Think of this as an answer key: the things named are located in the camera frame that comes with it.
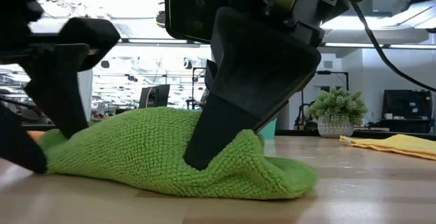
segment computer monitor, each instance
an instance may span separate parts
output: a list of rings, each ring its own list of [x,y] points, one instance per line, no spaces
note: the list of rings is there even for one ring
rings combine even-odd
[[[402,116],[406,119],[432,119],[433,101],[430,91],[415,90],[385,90],[383,98],[384,114],[391,113],[394,116]]]
[[[139,108],[156,108],[167,106],[169,95],[169,84],[143,88],[139,100]]]

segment green microfiber towel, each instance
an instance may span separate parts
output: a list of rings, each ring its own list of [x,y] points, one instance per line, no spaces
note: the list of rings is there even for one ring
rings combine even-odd
[[[183,154],[199,112],[138,109],[108,118],[66,140],[46,133],[40,145],[49,174],[115,180],[139,189],[186,197],[290,199],[316,183],[315,170],[299,161],[265,157],[263,140],[241,131],[198,171]]]

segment desk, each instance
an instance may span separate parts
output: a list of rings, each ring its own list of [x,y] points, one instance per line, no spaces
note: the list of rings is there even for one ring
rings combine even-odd
[[[425,119],[381,119],[380,125],[388,127],[392,132],[428,133],[431,121]]]
[[[296,201],[189,199],[72,176],[30,176],[0,161],[5,224],[434,224],[436,162],[350,148],[337,140],[276,137],[268,156],[315,166],[320,181]]]

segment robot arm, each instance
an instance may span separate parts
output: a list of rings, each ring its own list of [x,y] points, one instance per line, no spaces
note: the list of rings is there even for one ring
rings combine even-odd
[[[243,129],[259,130],[312,79],[326,22],[347,0],[165,0],[176,39],[210,44],[208,97],[185,153],[206,169]]]
[[[0,5],[0,64],[19,64],[27,72],[27,95],[65,137],[87,128],[77,73],[94,67],[115,46],[118,31],[107,20],[71,18],[59,33],[34,34],[28,24],[44,12],[36,0],[0,0]],[[15,117],[0,104],[0,157],[44,173],[45,157]]]

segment white plant pot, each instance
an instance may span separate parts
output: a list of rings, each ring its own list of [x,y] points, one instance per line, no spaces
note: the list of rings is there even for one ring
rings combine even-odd
[[[324,138],[339,138],[340,135],[352,136],[354,125],[348,121],[333,123],[324,118],[318,119],[318,132]]]

